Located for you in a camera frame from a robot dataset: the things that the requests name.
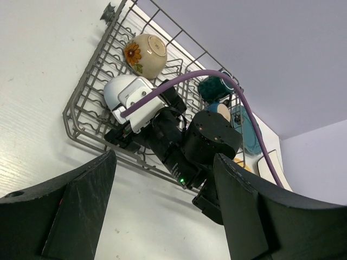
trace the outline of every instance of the white table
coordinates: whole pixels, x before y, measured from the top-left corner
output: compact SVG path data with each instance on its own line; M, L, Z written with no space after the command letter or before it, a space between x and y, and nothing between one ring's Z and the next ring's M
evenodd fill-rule
M67 138L62 111L105 30L108 2L0 3L0 196L98 155ZM278 137L259 125L280 155ZM118 164L95 259L228 259L224 228L192 206L193 196Z

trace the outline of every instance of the teal plate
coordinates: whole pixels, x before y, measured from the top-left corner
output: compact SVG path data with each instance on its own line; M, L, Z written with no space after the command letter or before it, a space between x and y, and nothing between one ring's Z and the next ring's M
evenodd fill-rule
M240 122L237 121L237 118L235 120L235 113L236 113L236 107L232 110L232 121L233 125L235 127L235 130L241 133L241 127L239 127ZM251 155L258 155L261 154L261 148L259 145L258 138L255 135L255 131L253 129L252 123L250 122L249 116L246 112L246 109L244 106L241 106L241 115L243 119L242 123L242 129L243 129L243 143L245 145L245 149L247 153Z

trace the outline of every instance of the dark green mug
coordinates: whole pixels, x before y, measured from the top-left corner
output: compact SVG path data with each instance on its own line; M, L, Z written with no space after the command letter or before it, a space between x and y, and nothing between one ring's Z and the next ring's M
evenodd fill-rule
M225 69L219 70L221 73L232 77ZM219 77L207 77L197 87L200 96L208 104L220 101L234 91L233 85Z

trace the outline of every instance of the dishwasher rack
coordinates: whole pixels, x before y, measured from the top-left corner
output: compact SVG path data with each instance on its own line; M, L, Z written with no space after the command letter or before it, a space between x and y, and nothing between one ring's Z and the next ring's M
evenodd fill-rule
M223 68L153 0L147 0L147 2L154 10L151 16L145 14L137 6L137 0L122 0L116 11L110 4L106 7L101 19L106 21L107 28L63 111L63 121L67 135L73 141L101 153L108 149L114 149L118 161L177 184L164 166L161 167L162 165L155 155L146 153L146 150L134 154L104 139L104 135L118 123L105 104L103 88L106 82L115 76L133 74L124 58L123 48L136 35L155 34L166 44L168 61L162 73L156 79L151 80L154 86L160 85L165 79L173 79L187 72L205 69L202 64L209 69ZM173 36L163 30L155 22L156 19L167 21L165 24L171 23L170 31L174 31L173 28L176 29L175 32L171 33ZM189 42L188 46L193 50L194 55L191 55L179 44L182 41L184 43ZM176 86L179 95L187 106L184 116L188 122L192 120L195 113L206 106L197 91L197 86L203 79L204 77L195 78ZM233 110L232 118L237 120L241 126L234 124L233 121L232 125L235 128L241 127L242 134L243 119L240 99L236 93L233 93L227 100L230 112ZM243 144L236 156L240 159L239 164L245 167Z

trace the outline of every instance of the floral bowl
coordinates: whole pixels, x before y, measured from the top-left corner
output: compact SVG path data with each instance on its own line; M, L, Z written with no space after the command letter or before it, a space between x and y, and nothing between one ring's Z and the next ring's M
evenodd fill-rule
M164 42L156 35L140 34L124 48L124 56L134 72L147 79L155 79L168 59Z

